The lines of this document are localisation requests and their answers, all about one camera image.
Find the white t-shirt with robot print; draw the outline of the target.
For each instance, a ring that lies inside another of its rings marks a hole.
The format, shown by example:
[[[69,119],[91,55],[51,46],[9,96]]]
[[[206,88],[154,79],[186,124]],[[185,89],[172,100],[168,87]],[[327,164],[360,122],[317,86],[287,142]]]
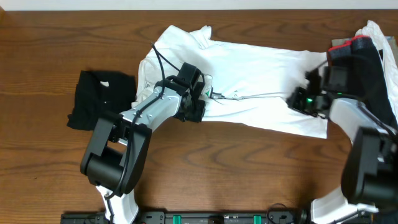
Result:
[[[206,100],[205,121],[327,137],[325,119],[296,112],[285,102],[295,88],[307,85],[306,72],[324,62],[326,53],[215,41],[211,33],[210,26],[192,32],[169,26],[155,42],[163,61],[150,51],[139,64],[136,103],[153,92],[163,75],[176,75],[187,62],[204,73],[206,90],[224,96]]]

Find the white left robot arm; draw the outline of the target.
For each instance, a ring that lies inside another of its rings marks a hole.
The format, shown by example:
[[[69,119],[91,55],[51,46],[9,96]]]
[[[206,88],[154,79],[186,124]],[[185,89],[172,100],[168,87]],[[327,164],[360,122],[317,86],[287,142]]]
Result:
[[[150,96],[119,114],[100,116],[80,164],[80,172],[100,192],[108,223],[134,223],[139,207],[134,188],[141,178],[152,133],[167,119],[199,123],[205,113],[200,98],[205,75],[183,63],[176,75],[155,84]]]

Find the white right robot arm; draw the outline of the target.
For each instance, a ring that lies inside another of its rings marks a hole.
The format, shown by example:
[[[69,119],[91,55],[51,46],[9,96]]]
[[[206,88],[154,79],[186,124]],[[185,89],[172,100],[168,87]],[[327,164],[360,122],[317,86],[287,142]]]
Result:
[[[372,223],[383,208],[397,206],[397,130],[373,115],[364,97],[348,93],[348,78],[347,68],[322,62],[286,101],[294,111],[337,124],[351,141],[340,186],[301,209],[295,223]]]

